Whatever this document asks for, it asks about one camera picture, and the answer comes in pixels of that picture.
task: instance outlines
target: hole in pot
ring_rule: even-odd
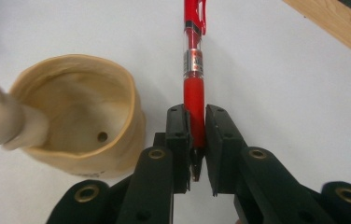
[[[99,134],[97,134],[97,140],[99,142],[105,142],[106,139],[108,139],[108,134],[106,134],[105,132],[100,132]]]

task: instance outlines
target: beige pot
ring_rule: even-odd
[[[23,149],[33,158],[86,177],[134,168],[146,122],[133,77],[120,65],[87,55],[47,59],[23,71],[9,94],[49,119],[45,144]]]

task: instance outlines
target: white surface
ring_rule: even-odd
[[[147,116],[147,146],[182,103],[183,1],[0,0],[0,85],[49,57],[123,65]],[[277,1],[207,1],[206,102],[228,110],[251,146],[305,186],[351,183],[351,49]],[[0,148],[0,223],[45,223],[81,177]],[[106,180],[114,184],[118,180]],[[203,180],[175,196],[175,223],[234,223],[232,196]]]

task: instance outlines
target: transparent pen section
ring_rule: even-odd
[[[192,28],[185,29],[184,79],[190,77],[203,78],[202,38]]]

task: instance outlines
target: wooden board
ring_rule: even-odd
[[[351,48],[351,8],[338,0],[284,0]]]

